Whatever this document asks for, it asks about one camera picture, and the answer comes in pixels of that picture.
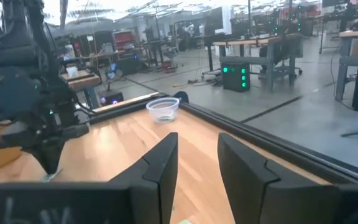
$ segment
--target cable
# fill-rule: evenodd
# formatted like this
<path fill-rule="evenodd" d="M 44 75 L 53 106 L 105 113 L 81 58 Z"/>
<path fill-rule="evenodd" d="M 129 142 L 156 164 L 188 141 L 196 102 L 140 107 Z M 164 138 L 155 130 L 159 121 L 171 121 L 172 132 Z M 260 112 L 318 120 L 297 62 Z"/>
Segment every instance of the cable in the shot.
<path fill-rule="evenodd" d="M 329 66 L 329 69 L 331 71 L 331 77 L 333 78 L 333 83 L 334 83 L 334 93 L 333 96 L 335 98 L 335 92 L 336 92 L 336 82 L 335 82 L 335 77 L 334 77 L 334 73 L 333 73 L 333 60 L 334 60 L 334 56 L 336 55 L 336 53 L 338 52 L 339 48 L 340 48 L 340 44 L 336 47 L 335 52 L 333 53 L 333 56 L 331 57 L 331 63 Z"/>
<path fill-rule="evenodd" d="M 80 106 L 81 108 L 83 108 L 84 110 L 86 110 L 87 112 L 89 112 L 89 116 L 92 116 L 94 114 L 96 114 L 95 111 L 93 111 L 92 109 L 90 108 L 87 108 L 86 106 L 82 105 L 82 103 L 80 102 L 80 100 L 78 99 L 78 96 L 77 94 L 74 92 L 74 90 L 70 89 L 71 90 L 71 93 L 73 94 L 73 99 L 74 99 L 74 102 L 76 104 L 78 104 L 78 106 Z"/>

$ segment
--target wooden table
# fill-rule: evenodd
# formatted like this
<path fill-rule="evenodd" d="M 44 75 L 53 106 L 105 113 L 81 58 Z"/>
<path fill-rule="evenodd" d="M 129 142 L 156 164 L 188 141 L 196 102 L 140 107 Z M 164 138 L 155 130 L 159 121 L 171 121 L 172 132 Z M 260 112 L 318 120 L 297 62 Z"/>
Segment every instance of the wooden table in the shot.
<path fill-rule="evenodd" d="M 301 34 L 288 34 L 285 36 L 287 40 L 291 39 L 297 39 L 302 37 Z M 220 42 L 214 42 L 213 45 L 217 46 L 226 46 L 226 45 L 256 45 L 256 44 L 271 44 L 271 43 L 277 43 L 283 40 L 283 37 L 281 35 L 268 37 L 268 38 L 261 38 L 259 40 L 257 39 L 249 39 L 249 40 L 230 40 L 230 41 L 220 41 Z"/>
<path fill-rule="evenodd" d="M 128 104 L 144 100 L 145 97 Z M 121 105 L 110 105 L 109 110 Z M 90 132 L 68 141 L 56 182 L 105 182 L 131 166 L 170 132 L 178 137 L 178 177 L 171 223 L 234 223 L 221 179 L 216 146 L 217 126 L 179 109 L 172 123 L 156 124 L 147 110 L 140 110 L 91 127 Z M 237 138 L 261 155 L 319 184 L 330 184 L 317 175 L 266 150 Z M 38 181 L 45 172 L 29 154 L 0 169 L 0 182 Z"/>
<path fill-rule="evenodd" d="M 90 108 L 96 109 L 99 107 L 98 97 L 94 88 L 100 84 L 100 77 L 95 74 L 90 77 L 90 73 L 87 70 L 78 71 L 78 77 L 75 78 L 70 78 L 67 73 L 63 73 L 61 76 L 67 80 L 70 88 L 84 92 L 86 103 Z"/>
<path fill-rule="evenodd" d="M 288 75 L 290 86 L 294 85 L 295 82 L 295 58 L 296 58 L 296 48 L 300 51 L 300 56 L 303 56 L 303 42 L 302 35 L 299 33 L 288 34 L 285 36 L 286 40 L 292 40 L 293 46 L 290 48 L 290 62 L 289 66 L 282 66 L 275 68 L 274 63 L 274 45 L 283 40 L 282 35 L 271 36 L 261 39 L 247 39 L 247 40 L 229 40 L 229 41 L 220 41 L 214 42 L 213 45 L 219 46 L 219 60 L 222 63 L 229 62 L 238 62 L 238 63 L 248 63 L 251 65 L 265 65 L 267 67 L 266 73 L 259 74 L 261 77 L 266 78 L 266 85 L 269 92 L 273 92 L 274 81 L 278 78 Z M 245 57 L 244 56 L 244 45 L 267 45 L 267 55 L 266 57 Z M 226 56 L 226 46 L 228 45 L 239 45 L 240 46 L 240 57 Z"/>
<path fill-rule="evenodd" d="M 346 86 L 348 66 L 358 67 L 358 55 L 351 55 L 351 46 L 354 39 L 358 38 L 358 31 L 345 31 L 339 34 L 341 38 L 341 48 L 339 53 L 339 69 L 335 89 L 335 100 L 342 101 Z"/>

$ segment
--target ceiling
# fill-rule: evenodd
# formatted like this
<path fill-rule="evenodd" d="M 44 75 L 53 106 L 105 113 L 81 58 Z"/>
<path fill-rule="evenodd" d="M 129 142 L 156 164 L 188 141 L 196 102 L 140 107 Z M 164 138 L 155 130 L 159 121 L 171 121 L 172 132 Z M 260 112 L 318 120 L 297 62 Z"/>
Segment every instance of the ceiling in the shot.
<path fill-rule="evenodd" d="M 252 0 L 252 7 L 262 7 L 263 10 L 270 10 L 273 7 L 285 4 L 288 0 Z M 298 2 L 312 0 L 293 0 L 294 4 Z M 191 11 L 193 13 L 210 10 L 211 8 L 222 6 L 220 0 L 130 0 L 119 1 L 114 4 L 112 0 L 44 0 L 45 21 L 49 24 L 60 25 L 61 4 L 67 3 L 67 14 L 65 24 L 79 19 L 89 19 L 90 17 L 102 17 L 117 21 L 128 16 L 157 15 L 166 16 L 178 11 Z M 247 11 L 247 1 L 245 0 L 225 0 L 224 4 L 232 6 L 235 13 Z"/>

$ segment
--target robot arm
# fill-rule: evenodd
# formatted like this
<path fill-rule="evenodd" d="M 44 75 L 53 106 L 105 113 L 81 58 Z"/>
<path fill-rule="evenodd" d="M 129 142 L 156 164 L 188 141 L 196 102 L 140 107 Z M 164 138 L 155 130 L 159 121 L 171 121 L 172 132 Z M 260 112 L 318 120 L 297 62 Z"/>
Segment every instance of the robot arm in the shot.
<path fill-rule="evenodd" d="M 12 124 L 1 133 L 0 149 L 20 146 L 53 174 L 64 143 L 86 134 L 88 127 L 75 116 L 78 99 L 59 75 L 44 32 L 43 2 L 1 2 L 0 121 Z"/>

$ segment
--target workbench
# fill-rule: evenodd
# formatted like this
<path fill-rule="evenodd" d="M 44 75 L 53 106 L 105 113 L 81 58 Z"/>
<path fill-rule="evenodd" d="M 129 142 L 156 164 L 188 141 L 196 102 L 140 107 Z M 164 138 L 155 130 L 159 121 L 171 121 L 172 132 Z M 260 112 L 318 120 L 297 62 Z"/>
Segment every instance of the workbench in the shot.
<path fill-rule="evenodd" d="M 292 40 L 294 42 L 293 46 L 301 45 L 301 34 L 288 34 L 285 36 L 286 40 Z M 290 86 L 293 86 L 295 81 L 295 55 L 296 47 L 290 49 L 290 64 L 289 66 L 281 67 L 279 70 L 275 70 L 274 64 L 274 44 L 283 40 L 281 35 L 267 37 L 263 39 L 249 39 L 249 40 L 230 40 L 227 42 L 214 42 L 213 45 L 219 46 L 219 55 L 220 62 L 239 62 L 239 63 L 249 63 L 251 65 L 266 65 L 267 71 L 265 74 L 267 88 L 270 92 L 273 92 L 273 83 L 276 79 L 284 77 L 285 75 L 289 76 Z M 240 47 L 240 57 L 226 56 L 226 47 L 229 45 L 239 45 Z M 267 56 L 266 57 L 245 57 L 244 56 L 244 45 L 267 45 Z"/>
<path fill-rule="evenodd" d="M 358 55 L 351 55 L 352 41 L 358 38 L 358 31 L 345 31 L 339 34 L 341 38 L 341 49 L 339 58 L 339 69 L 336 81 L 335 100 L 342 101 L 346 85 L 347 68 L 358 67 Z"/>
<path fill-rule="evenodd" d="M 62 77 L 67 80 L 69 87 L 74 91 L 84 93 L 86 104 L 91 109 L 99 107 L 98 95 L 94 88 L 100 84 L 100 77 L 90 74 L 87 70 L 78 71 L 78 76 L 74 78 L 70 78 L 67 73 L 63 73 Z"/>
<path fill-rule="evenodd" d="M 76 78 L 69 78 L 67 74 L 62 74 L 62 77 L 68 81 L 68 86 L 74 91 L 84 92 L 86 103 L 90 108 L 95 109 L 99 107 L 98 97 L 94 89 L 101 81 L 97 75 L 89 74 L 89 72 L 85 70 L 80 70 Z"/>
<path fill-rule="evenodd" d="M 62 171 L 49 184 L 107 182 L 170 132 L 178 133 L 178 177 L 171 223 L 234 223 L 219 171 L 219 133 L 229 133 L 255 152 L 317 184 L 358 183 L 357 175 L 318 153 L 311 154 L 286 140 L 187 103 L 180 103 L 175 121 L 156 124 L 145 106 L 159 97 L 159 93 L 153 93 L 98 108 L 100 114 L 90 121 L 89 133 L 66 142 L 60 158 Z M 0 183 L 37 182 L 44 174 L 34 157 L 23 152 L 16 161 L 0 168 Z"/>

